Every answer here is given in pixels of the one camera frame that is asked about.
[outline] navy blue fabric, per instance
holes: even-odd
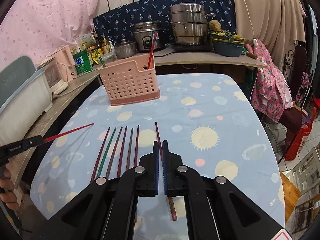
[[[134,24],[156,21],[162,23],[165,43],[173,43],[169,19],[169,7],[177,3],[192,2],[202,4],[206,13],[214,13],[208,21],[216,19],[222,29],[236,33],[236,10],[234,0],[141,0],[120,6],[93,19],[98,36],[120,43],[121,39],[134,41]]]

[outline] red and white sticker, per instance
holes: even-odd
[[[291,236],[288,234],[286,230],[283,228],[279,231],[278,234],[271,240],[292,240]]]

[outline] beige curtain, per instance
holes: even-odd
[[[282,69],[284,54],[294,49],[295,41],[305,41],[299,0],[245,0],[254,36],[269,50]],[[235,0],[237,34],[252,42],[253,32],[244,0]]]

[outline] pot handle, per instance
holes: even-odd
[[[172,24],[182,24],[184,26],[184,29],[186,30],[186,25],[184,23],[181,23],[181,22],[170,22],[170,25]]]
[[[207,13],[205,17],[208,18],[209,16],[212,16],[212,15],[214,15],[214,13]]]

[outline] basket base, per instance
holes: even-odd
[[[134,104],[134,103],[140,103],[140,102],[158,99],[159,97],[160,97],[160,90],[154,93],[141,95],[133,98],[110,99],[110,104],[112,106],[128,105],[128,104]]]

